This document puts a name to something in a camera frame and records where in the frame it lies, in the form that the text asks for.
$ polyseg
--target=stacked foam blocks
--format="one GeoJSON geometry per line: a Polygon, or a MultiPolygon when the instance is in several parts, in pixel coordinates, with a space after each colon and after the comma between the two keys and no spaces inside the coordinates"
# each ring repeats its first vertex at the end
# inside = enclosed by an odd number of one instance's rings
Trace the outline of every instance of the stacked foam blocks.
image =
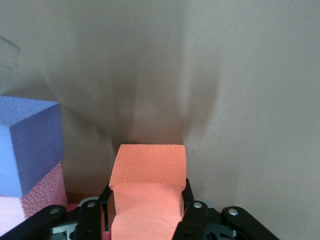
{"type": "Polygon", "coordinates": [[[67,205],[60,105],[0,95],[0,236],[49,205],[67,205]]]}

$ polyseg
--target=orange foam block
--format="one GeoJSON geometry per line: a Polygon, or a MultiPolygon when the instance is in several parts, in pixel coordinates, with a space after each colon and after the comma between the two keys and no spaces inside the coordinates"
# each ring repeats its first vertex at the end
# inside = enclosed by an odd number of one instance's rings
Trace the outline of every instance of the orange foam block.
{"type": "Polygon", "coordinates": [[[112,240],[170,240],[182,220],[187,164],[183,145],[120,146],[109,187],[112,240]]]}

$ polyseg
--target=foam block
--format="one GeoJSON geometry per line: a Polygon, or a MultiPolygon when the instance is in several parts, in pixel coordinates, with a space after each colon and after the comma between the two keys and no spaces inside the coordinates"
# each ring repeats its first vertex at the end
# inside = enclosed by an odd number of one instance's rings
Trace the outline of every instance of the foam block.
{"type": "Polygon", "coordinates": [[[23,198],[64,157],[60,105],[0,96],[0,195],[23,198]]]}
{"type": "Polygon", "coordinates": [[[182,220],[186,170],[183,145],[121,145],[109,183],[112,240],[172,239],[182,220]]]}
{"type": "Polygon", "coordinates": [[[67,205],[61,162],[23,198],[0,196],[0,236],[49,205],[67,205]]]}

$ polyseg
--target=blue cube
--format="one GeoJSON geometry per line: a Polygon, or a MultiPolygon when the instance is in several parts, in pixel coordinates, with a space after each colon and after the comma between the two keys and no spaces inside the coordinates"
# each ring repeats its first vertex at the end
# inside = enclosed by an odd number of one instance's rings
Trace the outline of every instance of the blue cube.
{"type": "Polygon", "coordinates": [[[0,196],[23,198],[63,157],[58,102],[0,95],[0,196]]]}

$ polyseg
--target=white wall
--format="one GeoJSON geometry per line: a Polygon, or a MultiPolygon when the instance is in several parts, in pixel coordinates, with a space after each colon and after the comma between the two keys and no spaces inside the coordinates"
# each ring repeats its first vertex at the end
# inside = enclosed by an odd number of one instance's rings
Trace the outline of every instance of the white wall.
{"type": "Polygon", "coordinates": [[[1,1],[0,94],[61,103],[71,198],[102,191],[121,143],[184,143],[197,198],[318,239],[319,16],[318,0],[1,1]]]}

